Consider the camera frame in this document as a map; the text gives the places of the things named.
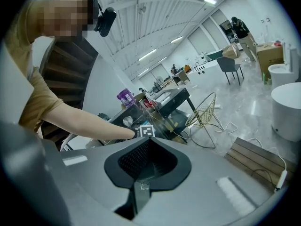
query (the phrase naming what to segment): black fisheye border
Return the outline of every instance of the black fisheye border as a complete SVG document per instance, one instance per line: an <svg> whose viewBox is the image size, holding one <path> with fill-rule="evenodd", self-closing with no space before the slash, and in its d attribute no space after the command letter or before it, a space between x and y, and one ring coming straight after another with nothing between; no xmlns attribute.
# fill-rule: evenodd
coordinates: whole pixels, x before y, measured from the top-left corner
<svg viewBox="0 0 301 226"><path fill-rule="evenodd" d="M2 29L0 30L0 36L3 38L8 27L15 14L19 11L20 7L25 0L0 0L1 5L1 23ZM298 24L298 19L300 13L297 11L298 7L296 4L299 0L279 0L282 6L286 9L290 18L294 22L298 33L300 35L300 25ZM4 174L3 168L0 168L1 177L1 189L2 193L5 195L2 197L2 217L9 219L11 224L14 223L24 223L30 221L31 223L41 223L43 225L48 225L48 222L44 221L35 211L31 209L31 206L21 197L20 193L12 186L10 181ZM278 205L268 214L265 219L260 223L260 225L275 225L281 224L282 222L296 222L299 219L298 212L298 199L301 198L300 185L298 184L298 179L300 178L300 163L298 163L297 171L292 179L291 185L288 188L286 194L278 203Z"/></svg>

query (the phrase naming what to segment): yellow t-shirt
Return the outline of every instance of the yellow t-shirt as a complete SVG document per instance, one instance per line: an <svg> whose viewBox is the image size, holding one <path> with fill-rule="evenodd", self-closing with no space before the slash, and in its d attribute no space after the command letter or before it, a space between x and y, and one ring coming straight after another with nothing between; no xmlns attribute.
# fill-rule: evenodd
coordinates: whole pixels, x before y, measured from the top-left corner
<svg viewBox="0 0 301 226"><path fill-rule="evenodd" d="M28 100L19 124L26 128L37 131L43 121L42 115L58 107L63 101L48 88L44 82L39 68L32 65L32 44L29 42L26 34L26 21L30 19L28 10L37 9L39 1L27 2L19 14L13 20L10 29L4 38L4 42L14 62L21 70L22 74L28 78L34 91Z"/></svg>

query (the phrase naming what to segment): headphones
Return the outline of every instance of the headphones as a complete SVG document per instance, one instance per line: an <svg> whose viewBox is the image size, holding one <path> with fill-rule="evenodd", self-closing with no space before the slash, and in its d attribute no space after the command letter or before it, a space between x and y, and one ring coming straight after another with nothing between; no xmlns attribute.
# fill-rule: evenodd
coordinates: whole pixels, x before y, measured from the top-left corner
<svg viewBox="0 0 301 226"><path fill-rule="evenodd" d="M101 6L98 3L98 0L92 0L93 2L93 18L97 18L96 27L94 28L94 31L99 31L99 34L102 37L106 37L109 34L109 31L113 25L113 22L116 18L116 12L114 8L107 8L104 12L101 8Z"/></svg>

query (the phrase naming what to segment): purple container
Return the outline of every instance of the purple container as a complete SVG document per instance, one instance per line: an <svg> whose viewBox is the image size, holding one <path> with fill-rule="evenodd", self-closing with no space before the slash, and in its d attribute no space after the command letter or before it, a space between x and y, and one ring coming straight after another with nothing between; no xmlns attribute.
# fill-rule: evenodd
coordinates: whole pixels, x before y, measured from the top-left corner
<svg viewBox="0 0 301 226"><path fill-rule="evenodd" d="M128 89L124 89L117 95L118 100L120 100L126 108L130 107L135 103L135 98Z"/></svg>

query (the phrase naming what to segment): wire chair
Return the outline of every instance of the wire chair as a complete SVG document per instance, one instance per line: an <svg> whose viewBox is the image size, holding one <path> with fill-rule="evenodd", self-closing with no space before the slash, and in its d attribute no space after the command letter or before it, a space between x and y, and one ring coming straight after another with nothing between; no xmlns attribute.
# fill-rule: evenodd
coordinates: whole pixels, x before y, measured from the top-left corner
<svg viewBox="0 0 301 226"><path fill-rule="evenodd" d="M211 100L210 99L210 103L209 105L204 105L203 103L207 100L209 100L208 98L210 97L213 97L213 99ZM215 143L213 142L209 132L207 131L206 129L206 125L207 124L210 124L210 125L213 125L211 123L209 123L209 121L211 120L212 116L216 119L215 115L214 115L214 106L215 106L215 99L216 99L216 94L213 92L211 93L210 95L208 95L200 104L199 106L196 108L196 110L193 112L193 114L188 118L188 120L186 121L186 126L187 127L190 127L192 125L194 125L195 127L198 127L198 128L203 128L206 130L208 136L210 137L214 147L206 147L206 146L202 146L202 145L199 145L198 143L196 143L193 139L192 139L192 136L191 136L191 139L194 143L196 143L197 145L201 146L201 147L204 147L204 148L215 148Z"/></svg>

